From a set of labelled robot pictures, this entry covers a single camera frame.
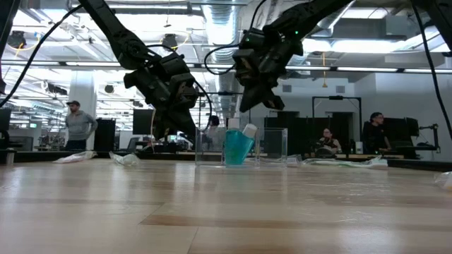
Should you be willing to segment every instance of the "desk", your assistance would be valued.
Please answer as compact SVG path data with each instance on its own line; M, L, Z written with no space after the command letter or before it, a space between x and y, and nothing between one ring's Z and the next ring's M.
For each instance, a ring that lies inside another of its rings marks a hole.
M15 164L0 167L1 253L452 253L452 195L434 174Z
M343 154L339 154L336 155L336 157L338 159L373 159L375 157L378 157L380 155L343 155ZM403 159L403 155L384 155L382 156L384 159Z

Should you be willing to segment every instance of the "person sitting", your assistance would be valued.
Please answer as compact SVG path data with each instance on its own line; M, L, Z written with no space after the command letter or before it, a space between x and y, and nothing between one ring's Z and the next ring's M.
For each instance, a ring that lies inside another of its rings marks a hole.
M319 140L319 142L321 144L321 147L330 149L333 154L341 152L339 141L333 138L333 134L328 128L325 128L323 130L323 137Z
M362 131L364 147L367 153L388 152L391 144L386 137L383 128L384 116L380 112L374 112L370 116L370 124L367 124Z

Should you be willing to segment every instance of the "monitor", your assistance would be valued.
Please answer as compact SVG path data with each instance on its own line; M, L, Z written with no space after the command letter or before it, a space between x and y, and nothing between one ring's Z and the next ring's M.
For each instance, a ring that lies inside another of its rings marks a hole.
M11 120L11 110L0 109L0 130L7 131L9 129L10 120Z
M134 109L133 110L133 134L150 135L152 125L152 109Z

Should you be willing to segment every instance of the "crumpled plastic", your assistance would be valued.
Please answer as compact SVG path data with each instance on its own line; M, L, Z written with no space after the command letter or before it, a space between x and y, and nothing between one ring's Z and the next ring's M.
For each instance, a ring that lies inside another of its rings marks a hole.
M365 162L346 162L335 159L306 159L303 165L326 165L340 167L360 167L360 168L384 168L388 166L388 161L381 156L375 157Z
M452 172L435 176L435 184L444 190L452 191Z
M136 167L140 164L140 159L135 154L129 154L126 156L119 156L114 154L113 152L109 152L110 159L112 159L115 163L127 166L127 167Z
M96 155L97 153L94 151L79 152L65 158L59 158L58 160L54 161L54 163L82 162L88 159L92 159Z

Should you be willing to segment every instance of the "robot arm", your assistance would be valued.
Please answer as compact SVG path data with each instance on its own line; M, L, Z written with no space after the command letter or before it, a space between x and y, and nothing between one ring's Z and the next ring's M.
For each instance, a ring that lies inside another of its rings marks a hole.
M135 70L124 76L126 88L136 86L145 102L156 109L156 139L169 129L176 129L194 138L197 128L190 115L198 94L195 78L176 52L161 57L150 50L133 32L127 30L104 0L79 0L101 31L122 67Z
M326 16L338 11L352 0L314 0L297 4L262 30L246 31L239 49L234 53L236 78L244 86L240 111L260 104L271 109L284 109L284 103L271 89L294 54L303 55L301 40ZM438 27L452 49L452 0L412 0L423 8Z

